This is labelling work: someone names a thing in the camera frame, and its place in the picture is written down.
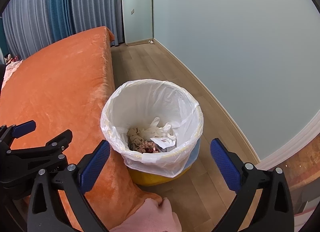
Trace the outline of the pink cloth foreground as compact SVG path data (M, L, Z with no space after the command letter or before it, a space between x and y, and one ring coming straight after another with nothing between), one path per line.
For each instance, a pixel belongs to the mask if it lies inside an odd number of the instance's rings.
M147 198L133 215L110 231L178 232L182 231L182 226L167 198L163 198L161 204L158 204L154 199Z

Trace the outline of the pink quilt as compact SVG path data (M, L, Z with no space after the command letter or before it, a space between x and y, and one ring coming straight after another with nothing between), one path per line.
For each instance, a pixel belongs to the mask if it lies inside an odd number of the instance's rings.
M2 89L5 87L8 80L12 77L13 73L19 68L23 61L11 62L5 68L4 80L2 83Z

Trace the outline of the trash inside bin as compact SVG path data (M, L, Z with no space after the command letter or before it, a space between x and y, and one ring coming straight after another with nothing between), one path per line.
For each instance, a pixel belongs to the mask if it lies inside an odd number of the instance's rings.
M131 128L127 132L128 147L139 153L165 153L177 147L177 139L171 123L159 127L160 118L154 118L147 129Z

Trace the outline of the orange plush bed blanket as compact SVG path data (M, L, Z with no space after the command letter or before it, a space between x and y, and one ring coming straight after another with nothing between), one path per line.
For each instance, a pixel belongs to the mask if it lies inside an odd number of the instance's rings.
M43 146L69 129L73 139L65 151L69 163L78 163L103 140L100 117L114 92L110 43L114 35L97 27L69 36L28 57L1 91L1 124L29 120L36 130L15 140L14 149ZM85 194L108 228L114 228L157 194L140 190L119 153L112 151L93 189Z

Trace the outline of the blue grey pleated curtain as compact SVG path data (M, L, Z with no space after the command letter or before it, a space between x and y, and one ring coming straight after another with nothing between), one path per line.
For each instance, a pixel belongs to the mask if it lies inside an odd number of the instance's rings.
M10 0L1 13L7 52L25 60L42 48L105 26L124 42L121 0Z

